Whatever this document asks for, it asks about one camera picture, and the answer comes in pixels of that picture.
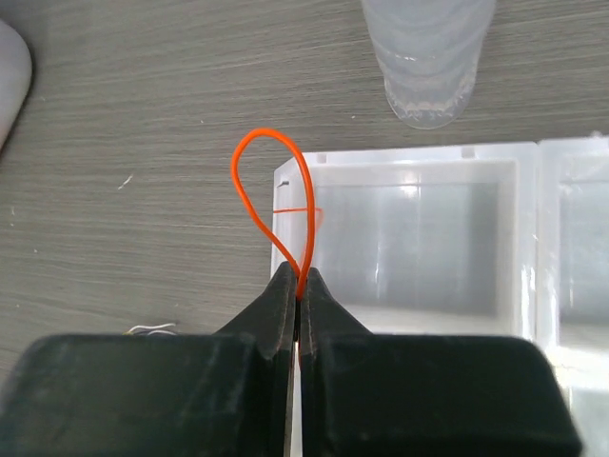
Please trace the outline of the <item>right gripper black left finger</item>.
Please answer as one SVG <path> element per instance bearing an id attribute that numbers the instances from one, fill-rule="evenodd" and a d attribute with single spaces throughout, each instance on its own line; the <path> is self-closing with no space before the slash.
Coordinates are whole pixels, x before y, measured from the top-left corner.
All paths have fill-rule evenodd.
<path id="1" fill-rule="evenodd" d="M 211 334 L 58 334 L 1 389 L 5 456 L 286 456 L 296 277 Z"/>

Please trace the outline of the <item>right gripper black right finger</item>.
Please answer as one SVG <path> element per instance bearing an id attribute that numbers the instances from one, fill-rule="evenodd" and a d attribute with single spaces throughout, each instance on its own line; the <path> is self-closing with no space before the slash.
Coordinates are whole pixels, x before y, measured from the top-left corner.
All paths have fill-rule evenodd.
<path id="1" fill-rule="evenodd" d="M 578 456 L 548 360 L 508 336 L 379 334 L 312 269 L 300 311 L 306 456 Z"/>

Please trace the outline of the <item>white compartment tray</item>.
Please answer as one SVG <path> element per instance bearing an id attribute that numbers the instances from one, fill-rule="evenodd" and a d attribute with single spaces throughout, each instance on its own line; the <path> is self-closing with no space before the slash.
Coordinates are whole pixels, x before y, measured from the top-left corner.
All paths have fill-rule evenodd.
<path id="1" fill-rule="evenodd" d="M 381 333 L 513 335 L 608 452 L 608 140 L 309 152 L 313 265 Z"/>

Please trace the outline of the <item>clear plastic water bottle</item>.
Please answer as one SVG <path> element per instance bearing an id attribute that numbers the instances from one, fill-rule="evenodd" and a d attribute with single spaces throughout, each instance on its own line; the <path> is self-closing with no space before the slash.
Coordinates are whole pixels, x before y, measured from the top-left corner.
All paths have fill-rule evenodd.
<path id="1" fill-rule="evenodd" d="M 363 1 L 389 106 L 414 129 L 438 129 L 472 95 L 497 3 L 490 0 Z"/>

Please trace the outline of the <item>white plastic fruit basket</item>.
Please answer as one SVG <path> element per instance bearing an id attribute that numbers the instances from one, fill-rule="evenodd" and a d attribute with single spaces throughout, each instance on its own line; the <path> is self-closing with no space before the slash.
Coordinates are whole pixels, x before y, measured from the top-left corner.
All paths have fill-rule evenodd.
<path id="1" fill-rule="evenodd" d="M 0 29 L 0 143 L 7 141 L 28 95 L 32 76 L 29 47 L 22 36 L 1 21 Z"/>

